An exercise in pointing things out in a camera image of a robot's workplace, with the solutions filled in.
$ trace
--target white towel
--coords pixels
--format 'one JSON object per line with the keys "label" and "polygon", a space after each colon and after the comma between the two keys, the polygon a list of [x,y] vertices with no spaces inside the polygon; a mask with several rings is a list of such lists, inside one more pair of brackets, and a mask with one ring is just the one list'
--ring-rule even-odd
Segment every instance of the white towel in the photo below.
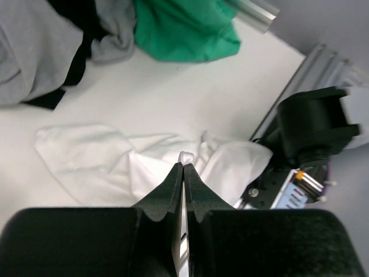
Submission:
{"label": "white towel", "polygon": [[178,162],[195,154],[201,179],[234,205],[272,156],[249,141],[229,142],[205,132],[199,141],[174,134],[126,137],[101,124],[43,128],[35,148],[58,182],[85,206],[130,206],[145,197]]}

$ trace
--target white table surface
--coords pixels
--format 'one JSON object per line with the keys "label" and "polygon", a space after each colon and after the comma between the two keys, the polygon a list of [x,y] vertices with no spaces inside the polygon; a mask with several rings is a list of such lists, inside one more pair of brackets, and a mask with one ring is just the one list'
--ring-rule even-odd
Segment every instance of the white table surface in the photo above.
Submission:
{"label": "white table surface", "polygon": [[89,63],[82,82],[55,111],[0,108],[0,230],[22,208],[77,205],[33,148],[44,126],[101,122],[129,135],[164,132],[198,139],[210,130],[247,140],[304,57],[270,33],[238,20],[235,25],[243,43],[234,57],[162,63],[137,50],[126,62]]}

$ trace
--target green fabric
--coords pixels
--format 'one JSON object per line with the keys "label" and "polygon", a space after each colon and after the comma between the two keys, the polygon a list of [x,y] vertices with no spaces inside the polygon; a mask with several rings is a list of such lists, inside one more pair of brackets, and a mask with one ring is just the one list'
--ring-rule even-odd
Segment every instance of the green fabric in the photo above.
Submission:
{"label": "green fabric", "polygon": [[224,0],[135,0],[135,43],[161,61],[205,62],[238,53],[235,11]]}

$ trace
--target crumpled white fabric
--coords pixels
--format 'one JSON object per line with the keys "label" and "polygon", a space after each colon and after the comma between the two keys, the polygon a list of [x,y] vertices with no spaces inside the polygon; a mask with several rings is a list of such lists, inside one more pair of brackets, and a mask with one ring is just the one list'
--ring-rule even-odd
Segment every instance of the crumpled white fabric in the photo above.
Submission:
{"label": "crumpled white fabric", "polygon": [[133,205],[165,179],[181,151],[194,153],[204,183],[234,205],[272,157],[259,144],[222,141],[207,132],[199,141],[174,134],[126,137],[101,124],[43,128],[35,148],[58,182],[86,206]]}

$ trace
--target wall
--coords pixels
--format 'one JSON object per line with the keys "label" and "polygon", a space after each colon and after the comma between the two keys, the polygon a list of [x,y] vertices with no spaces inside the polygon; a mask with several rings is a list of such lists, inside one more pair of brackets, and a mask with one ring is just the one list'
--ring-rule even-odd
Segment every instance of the wall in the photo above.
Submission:
{"label": "wall", "polygon": [[327,203],[315,208],[338,216],[369,274],[369,144],[334,156],[331,167],[331,179],[338,182],[337,187],[327,191]]}
{"label": "wall", "polygon": [[369,73],[368,0],[267,0],[280,9],[270,30],[303,54],[328,44]]}

